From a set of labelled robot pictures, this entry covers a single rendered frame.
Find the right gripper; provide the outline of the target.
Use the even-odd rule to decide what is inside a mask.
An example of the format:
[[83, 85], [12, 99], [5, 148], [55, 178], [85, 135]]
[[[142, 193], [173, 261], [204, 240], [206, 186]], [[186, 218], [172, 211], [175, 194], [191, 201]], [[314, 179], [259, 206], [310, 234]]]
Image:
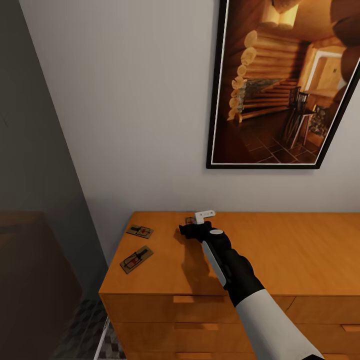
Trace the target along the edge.
[[199, 239], [198, 235], [199, 232], [203, 229], [203, 228], [212, 228], [212, 223], [210, 221], [205, 221], [204, 224], [188, 224], [185, 226], [180, 225], [179, 226], [179, 230], [181, 235], [185, 235], [185, 238], [187, 240], [189, 239]]

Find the mousetrap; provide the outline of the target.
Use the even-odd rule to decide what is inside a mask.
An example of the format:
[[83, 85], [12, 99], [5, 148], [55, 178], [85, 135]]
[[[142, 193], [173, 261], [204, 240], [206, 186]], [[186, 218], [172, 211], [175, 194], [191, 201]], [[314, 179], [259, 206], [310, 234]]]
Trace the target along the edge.
[[197, 220], [194, 219], [194, 217], [186, 217], [185, 218], [186, 225], [195, 224], [195, 221], [197, 221]]
[[154, 229], [133, 224], [127, 230], [126, 233], [134, 235], [134, 236], [142, 237], [142, 238], [145, 238], [145, 239], [149, 239], [153, 232], [154, 232]]
[[120, 265], [125, 270], [125, 272], [129, 274], [153, 254], [154, 252], [147, 245], [145, 245], [137, 252], [122, 261]]

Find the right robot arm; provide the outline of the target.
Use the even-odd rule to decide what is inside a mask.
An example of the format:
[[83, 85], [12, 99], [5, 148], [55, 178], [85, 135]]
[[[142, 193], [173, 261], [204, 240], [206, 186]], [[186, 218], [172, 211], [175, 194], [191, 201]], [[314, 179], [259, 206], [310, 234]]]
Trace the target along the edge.
[[257, 360], [325, 360], [270, 296], [245, 256], [232, 248], [223, 230], [204, 219], [213, 210], [196, 212], [193, 224], [180, 225], [187, 240], [197, 239], [240, 317]]

